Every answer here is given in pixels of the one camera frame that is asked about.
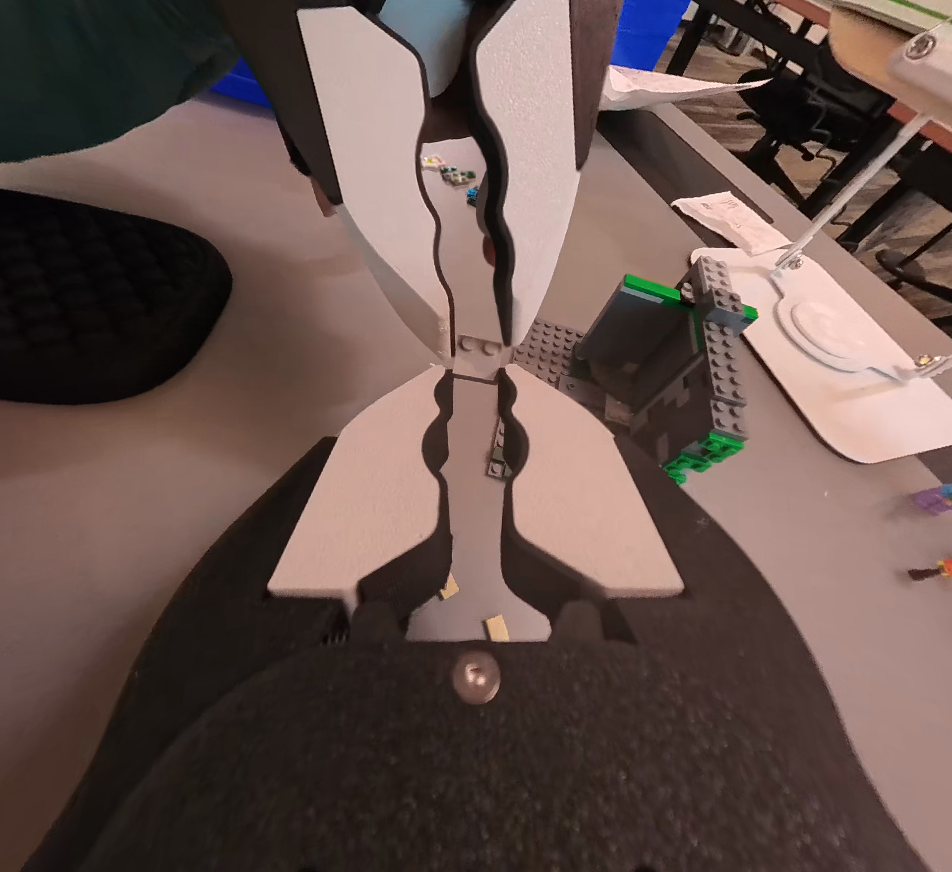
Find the empty blue storage bin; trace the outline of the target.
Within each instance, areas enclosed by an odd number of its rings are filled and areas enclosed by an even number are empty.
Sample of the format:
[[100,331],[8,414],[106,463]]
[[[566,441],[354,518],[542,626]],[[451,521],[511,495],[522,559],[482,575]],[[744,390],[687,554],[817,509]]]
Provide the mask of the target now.
[[624,0],[610,64],[654,70],[693,0]]

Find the white book stand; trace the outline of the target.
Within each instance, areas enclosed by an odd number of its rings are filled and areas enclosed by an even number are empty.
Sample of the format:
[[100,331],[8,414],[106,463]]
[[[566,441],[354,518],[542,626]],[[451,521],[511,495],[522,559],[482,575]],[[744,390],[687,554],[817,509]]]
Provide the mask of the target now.
[[780,388],[829,449],[876,464],[950,446],[950,396],[934,381],[950,357],[917,364],[806,247],[925,125],[950,126],[950,18],[911,35],[834,8],[828,37],[839,65],[911,109],[911,120],[790,247],[753,257],[708,247],[689,261],[707,253],[726,263],[759,312],[744,338]]

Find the crumpled white paper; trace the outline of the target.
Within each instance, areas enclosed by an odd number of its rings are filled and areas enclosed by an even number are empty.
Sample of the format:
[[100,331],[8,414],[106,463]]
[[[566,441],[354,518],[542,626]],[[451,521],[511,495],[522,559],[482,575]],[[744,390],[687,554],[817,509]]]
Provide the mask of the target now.
[[730,84],[609,65],[601,88],[599,112],[627,112],[741,93],[761,87],[772,78],[768,75],[767,79]]

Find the grey and green brick building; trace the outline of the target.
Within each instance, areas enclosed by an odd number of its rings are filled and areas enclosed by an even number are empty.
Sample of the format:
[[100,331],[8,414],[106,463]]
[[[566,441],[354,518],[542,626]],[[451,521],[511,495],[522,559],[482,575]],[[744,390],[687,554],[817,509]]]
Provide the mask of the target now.
[[537,319],[512,361],[684,485],[744,448],[739,350],[758,316],[703,253],[674,287],[626,274],[587,331]]

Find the thin dark grey brick strip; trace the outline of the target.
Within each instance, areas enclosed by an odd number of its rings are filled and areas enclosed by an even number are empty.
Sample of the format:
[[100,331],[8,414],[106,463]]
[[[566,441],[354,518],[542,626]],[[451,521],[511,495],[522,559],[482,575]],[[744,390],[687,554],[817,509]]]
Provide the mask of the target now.
[[505,424],[499,415],[497,415],[493,425],[492,439],[486,456],[484,474],[489,478],[501,482],[508,480],[512,474],[505,457]]

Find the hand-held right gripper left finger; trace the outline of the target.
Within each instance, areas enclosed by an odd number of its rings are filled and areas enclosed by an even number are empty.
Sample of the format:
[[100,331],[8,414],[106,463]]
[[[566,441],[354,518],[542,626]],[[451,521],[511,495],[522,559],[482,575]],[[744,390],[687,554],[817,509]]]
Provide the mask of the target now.
[[433,366],[341,431],[268,580],[274,597],[387,604],[401,621],[451,567],[447,424],[453,377]]

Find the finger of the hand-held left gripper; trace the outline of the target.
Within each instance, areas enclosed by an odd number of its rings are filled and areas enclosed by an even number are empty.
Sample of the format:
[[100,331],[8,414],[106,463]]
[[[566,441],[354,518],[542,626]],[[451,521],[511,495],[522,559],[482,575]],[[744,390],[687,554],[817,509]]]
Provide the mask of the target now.
[[422,187],[428,105],[422,60],[351,6],[297,21],[349,234],[387,301],[436,360],[453,351],[452,304],[437,262],[439,219]]
[[559,261],[577,166],[569,0],[511,0],[472,56],[487,137],[484,221],[497,244],[496,300],[508,345],[523,341]]

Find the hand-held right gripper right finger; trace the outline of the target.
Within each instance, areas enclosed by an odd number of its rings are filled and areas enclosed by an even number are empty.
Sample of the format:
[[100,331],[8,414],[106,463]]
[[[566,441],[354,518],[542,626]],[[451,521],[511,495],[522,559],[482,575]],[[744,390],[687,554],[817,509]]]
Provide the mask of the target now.
[[502,577],[545,634],[568,604],[681,596],[682,575],[605,425],[518,365],[499,371],[497,395],[510,470]]

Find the white paper slip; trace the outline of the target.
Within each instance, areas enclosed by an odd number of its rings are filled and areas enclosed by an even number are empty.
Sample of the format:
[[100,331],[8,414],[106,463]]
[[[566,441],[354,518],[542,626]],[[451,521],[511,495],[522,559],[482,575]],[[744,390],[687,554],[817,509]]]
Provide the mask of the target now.
[[675,199],[671,206],[751,257],[791,244],[788,238],[730,191]]

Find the grey desk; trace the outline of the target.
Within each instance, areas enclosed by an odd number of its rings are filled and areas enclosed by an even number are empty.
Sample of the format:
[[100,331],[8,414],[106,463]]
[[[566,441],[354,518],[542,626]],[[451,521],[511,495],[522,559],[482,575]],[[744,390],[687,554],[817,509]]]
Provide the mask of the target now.
[[[206,95],[99,148],[3,165],[2,185],[173,223],[233,276],[208,342],[160,388],[2,404],[2,870],[19,870],[187,572],[430,353],[263,110]],[[904,576],[950,550],[950,520],[906,506],[946,460],[841,459],[749,346],[743,358],[750,442],[685,491],[774,587],[887,807],[950,870],[950,582]]]

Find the light grey square brick plate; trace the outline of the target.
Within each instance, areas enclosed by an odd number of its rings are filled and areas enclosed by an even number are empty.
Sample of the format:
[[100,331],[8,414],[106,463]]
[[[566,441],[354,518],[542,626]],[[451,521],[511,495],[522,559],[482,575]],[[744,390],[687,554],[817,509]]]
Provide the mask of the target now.
[[501,368],[510,362],[512,353],[512,346],[459,334],[455,341],[451,371],[456,378],[494,385]]

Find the black mesh pad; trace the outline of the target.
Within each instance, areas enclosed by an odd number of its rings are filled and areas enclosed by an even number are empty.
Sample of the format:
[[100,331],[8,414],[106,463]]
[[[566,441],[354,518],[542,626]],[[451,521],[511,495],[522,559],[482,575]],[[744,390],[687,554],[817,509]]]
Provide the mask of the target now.
[[95,405],[179,373],[208,340],[232,273],[172,224],[1,191],[1,398]]

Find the scatter of small loose bricks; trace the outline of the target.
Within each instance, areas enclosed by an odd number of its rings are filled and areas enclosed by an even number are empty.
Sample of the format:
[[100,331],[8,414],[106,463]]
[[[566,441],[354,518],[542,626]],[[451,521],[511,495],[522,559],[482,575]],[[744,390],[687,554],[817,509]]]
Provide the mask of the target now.
[[419,165],[421,171],[436,174],[447,187],[462,192],[468,207],[472,209],[478,207],[485,171],[478,172],[469,167],[446,162],[436,152],[423,152],[419,157]]

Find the person's dark green clothing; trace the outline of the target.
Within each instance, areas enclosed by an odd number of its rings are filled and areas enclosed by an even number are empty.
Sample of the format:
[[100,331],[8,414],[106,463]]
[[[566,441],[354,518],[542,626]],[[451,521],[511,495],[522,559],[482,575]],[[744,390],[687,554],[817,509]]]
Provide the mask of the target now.
[[237,59],[208,0],[1,0],[1,160],[113,141]]

